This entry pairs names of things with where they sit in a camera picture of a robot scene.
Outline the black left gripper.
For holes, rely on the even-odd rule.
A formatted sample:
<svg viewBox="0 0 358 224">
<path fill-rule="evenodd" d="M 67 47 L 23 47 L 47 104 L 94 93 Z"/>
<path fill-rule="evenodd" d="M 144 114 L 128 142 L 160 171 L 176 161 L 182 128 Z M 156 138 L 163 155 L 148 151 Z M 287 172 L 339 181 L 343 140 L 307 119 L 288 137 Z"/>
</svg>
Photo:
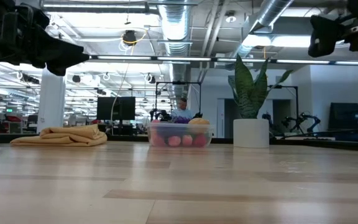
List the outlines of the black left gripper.
<svg viewBox="0 0 358 224">
<path fill-rule="evenodd" d="M 30 63 L 64 77 L 67 68 L 90 59 L 84 47 L 49 36 L 49 22 L 37 7 L 0 1 L 0 62 Z"/>
</svg>

